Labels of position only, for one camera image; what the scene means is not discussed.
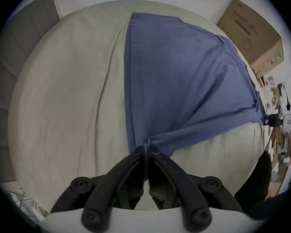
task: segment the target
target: white device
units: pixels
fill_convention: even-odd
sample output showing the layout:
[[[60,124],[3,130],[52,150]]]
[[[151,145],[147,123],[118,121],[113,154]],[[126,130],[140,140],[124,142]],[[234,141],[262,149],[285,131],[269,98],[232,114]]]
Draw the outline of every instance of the white device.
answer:
[[[291,131],[291,111],[286,111],[282,118],[282,132],[288,134]]]

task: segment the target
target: fabric fold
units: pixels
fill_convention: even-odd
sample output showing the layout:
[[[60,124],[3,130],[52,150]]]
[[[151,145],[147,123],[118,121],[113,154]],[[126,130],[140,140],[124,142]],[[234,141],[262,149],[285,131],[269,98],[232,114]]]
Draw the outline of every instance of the fabric fold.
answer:
[[[171,156],[248,122],[264,124],[259,92],[235,46],[177,17],[133,13],[125,42],[129,151]]]

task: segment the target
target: black object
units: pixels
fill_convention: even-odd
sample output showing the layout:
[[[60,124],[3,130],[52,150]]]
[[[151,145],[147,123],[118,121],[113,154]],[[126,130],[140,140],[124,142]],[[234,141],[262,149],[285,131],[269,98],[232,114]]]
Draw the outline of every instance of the black object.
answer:
[[[270,127],[280,127],[282,125],[282,119],[280,119],[279,114],[270,114],[265,119],[265,124]]]
[[[184,227],[200,232],[211,223],[209,207],[242,211],[238,202],[216,177],[186,174],[174,161],[149,147],[149,193],[159,209],[182,207]],[[74,179],[59,197],[53,212],[84,208],[81,221],[92,232],[109,227],[112,207],[133,210],[143,195],[145,150],[136,151],[106,175]]]
[[[241,205],[245,213],[254,219],[254,213],[249,213],[249,210],[254,204],[262,203],[267,194],[272,175],[272,161],[268,152],[264,151],[260,156],[253,172],[244,185],[236,192],[235,199]]]

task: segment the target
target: cardboard box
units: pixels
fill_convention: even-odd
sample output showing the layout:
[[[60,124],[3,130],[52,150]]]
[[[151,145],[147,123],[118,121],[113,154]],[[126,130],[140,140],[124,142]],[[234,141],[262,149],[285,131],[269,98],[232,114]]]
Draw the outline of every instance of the cardboard box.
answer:
[[[217,25],[237,46],[258,77],[283,62],[280,35],[263,17],[239,0],[232,1]]]

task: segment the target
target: bed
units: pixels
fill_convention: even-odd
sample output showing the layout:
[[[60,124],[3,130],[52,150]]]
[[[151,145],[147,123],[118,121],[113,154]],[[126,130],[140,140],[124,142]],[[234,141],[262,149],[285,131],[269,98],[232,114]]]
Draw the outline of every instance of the bed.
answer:
[[[179,17],[226,37],[197,14],[147,1],[90,6],[66,15],[47,31],[19,73],[7,131],[16,179],[48,212],[74,178],[106,174],[129,153],[124,46],[132,12]],[[259,90],[254,73],[250,68],[248,72]],[[261,99],[266,103],[262,93]],[[267,138],[264,126],[248,123],[177,150],[171,159],[189,174],[220,178],[235,194]],[[156,209],[146,188],[136,209]]]

